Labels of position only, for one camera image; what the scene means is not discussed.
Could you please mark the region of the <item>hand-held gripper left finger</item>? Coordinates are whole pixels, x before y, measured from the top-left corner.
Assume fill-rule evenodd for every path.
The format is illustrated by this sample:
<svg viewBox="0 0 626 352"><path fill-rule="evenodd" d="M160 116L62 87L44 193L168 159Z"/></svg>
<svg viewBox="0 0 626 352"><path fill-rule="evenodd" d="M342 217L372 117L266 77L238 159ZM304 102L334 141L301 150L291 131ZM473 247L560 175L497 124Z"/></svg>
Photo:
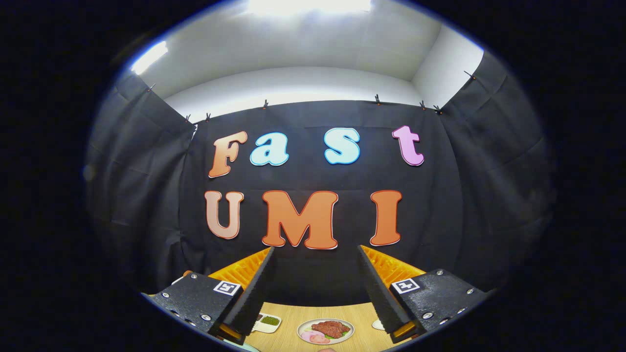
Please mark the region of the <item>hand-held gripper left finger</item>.
<svg viewBox="0 0 626 352"><path fill-rule="evenodd" d="M160 292L143 297L199 334L243 345L271 285L273 253L268 247L210 275L188 270Z"/></svg>

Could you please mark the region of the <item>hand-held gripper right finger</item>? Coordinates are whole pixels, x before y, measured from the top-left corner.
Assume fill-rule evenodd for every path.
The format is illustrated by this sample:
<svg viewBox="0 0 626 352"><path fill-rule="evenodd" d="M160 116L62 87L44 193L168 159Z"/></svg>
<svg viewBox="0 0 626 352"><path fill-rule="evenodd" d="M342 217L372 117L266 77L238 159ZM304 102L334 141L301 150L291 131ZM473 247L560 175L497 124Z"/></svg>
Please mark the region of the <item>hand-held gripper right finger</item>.
<svg viewBox="0 0 626 352"><path fill-rule="evenodd" d="M449 270L425 272L364 245L358 246L357 258L367 295L393 343L437 330L492 294Z"/></svg>

